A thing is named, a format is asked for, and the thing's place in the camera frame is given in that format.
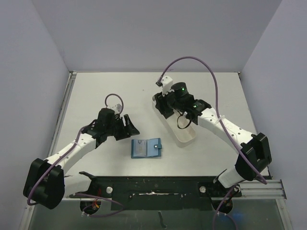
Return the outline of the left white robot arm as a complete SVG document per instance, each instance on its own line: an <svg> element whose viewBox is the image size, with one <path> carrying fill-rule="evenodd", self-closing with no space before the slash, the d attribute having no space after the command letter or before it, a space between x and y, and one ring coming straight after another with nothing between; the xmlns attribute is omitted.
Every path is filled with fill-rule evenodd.
<svg viewBox="0 0 307 230"><path fill-rule="evenodd" d="M64 197L78 192L94 196L98 190L95 182L84 175L67 177L66 173L108 137L122 140L139 133L128 115L120 115L109 108L101 109L97 119L81 127L70 144L44 160L37 158L31 163L23 190L28 205L41 204L54 209Z"/></svg>

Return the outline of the blue leather card holder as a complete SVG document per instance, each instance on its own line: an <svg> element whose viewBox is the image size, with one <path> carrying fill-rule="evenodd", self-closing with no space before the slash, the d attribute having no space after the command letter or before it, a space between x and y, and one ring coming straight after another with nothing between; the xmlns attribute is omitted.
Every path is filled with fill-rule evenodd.
<svg viewBox="0 0 307 230"><path fill-rule="evenodd" d="M145 159L145 158L158 158L162 155L162 143L160 138L145 139L146 140L146 155L143 157L134 156L134 141L131 140L131 158L132 159Z"/></svg>

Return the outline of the light blue credit card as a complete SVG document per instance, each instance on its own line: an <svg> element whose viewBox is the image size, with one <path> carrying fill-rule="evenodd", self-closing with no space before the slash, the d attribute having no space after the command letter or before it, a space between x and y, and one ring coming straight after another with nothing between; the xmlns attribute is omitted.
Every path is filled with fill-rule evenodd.
<svg viewBox="0 0 307 230"><path fill-rule="evenodd" d="M146 140L135 140L134 141L134 156L143 157L146 155Z"/></svg>

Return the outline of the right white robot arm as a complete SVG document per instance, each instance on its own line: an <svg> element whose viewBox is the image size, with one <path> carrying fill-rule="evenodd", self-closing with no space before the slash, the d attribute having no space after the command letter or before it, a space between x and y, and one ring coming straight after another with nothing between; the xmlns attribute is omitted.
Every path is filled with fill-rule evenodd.
<svg viewBox="0 0 307 230"><path fill-rule="evenodd" d="M226 195L231 186L242 181L257 180L267 184L261 172L272 162L269 141L263 133L253 134L218 114L210 104L195 99L184 82L158 83L161 92L153 96L156 110L168 121L175 119L177 130L191 124L205 128L238 152L232 168L225 169L213 184L219 196Z"/></svg>

